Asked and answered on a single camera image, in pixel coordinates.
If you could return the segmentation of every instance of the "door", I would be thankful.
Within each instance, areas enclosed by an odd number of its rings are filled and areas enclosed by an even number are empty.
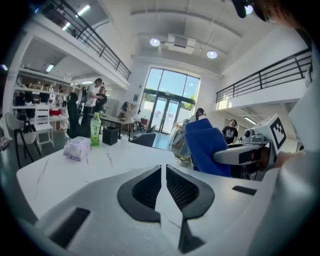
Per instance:
[[[178,107],[179,101],[157,97],[150,127],[155,126],[156,132],[170,134],[177,117]]]

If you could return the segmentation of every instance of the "round ceiling light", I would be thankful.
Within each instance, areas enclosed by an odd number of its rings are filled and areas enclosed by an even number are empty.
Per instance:
[[[160,43],[161,43],[160,40],[157,39],[157,38],[152,38],[152,39],[150,40],[150,45],[152,45],[152,46],[154,46],[154,47],[159,46]]]
[[[245,13],[251,14],[254,11],[254,8],[251,5],[245,6]]]
[[[210,50],[206,53],[206,56],[209,58],[209,59],[215,59],[216,57],[218,57],[218,53],[214,50]]]

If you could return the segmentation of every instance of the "white pillar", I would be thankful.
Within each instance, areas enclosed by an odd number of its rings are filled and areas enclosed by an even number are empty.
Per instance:
[[[4,117],[7,112],[10,112],[13,102],[14,86],[16,85],[19,69],[21,66],[21,60],[33,38],[31,33],[27,33],[21,40],[21,43],[13,57],[11,66],[9,67],[8,75],[5,81],[5,87],[3,92],[3,104],[2,104],[2,116]]]

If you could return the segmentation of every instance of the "black box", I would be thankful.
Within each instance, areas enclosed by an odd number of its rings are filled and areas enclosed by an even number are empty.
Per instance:
[[[118,142],[119,128],[104,127],[102,132],[102,142],[112,146]]]

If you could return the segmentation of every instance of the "blue chair backrest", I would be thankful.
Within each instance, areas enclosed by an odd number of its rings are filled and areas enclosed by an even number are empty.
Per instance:
[[[231,167],[212,160],[212,153],[228,149],[218,128],[213,128],[207,118],[187,124],[184,135],[190,154],[200,172],[231,177]]]

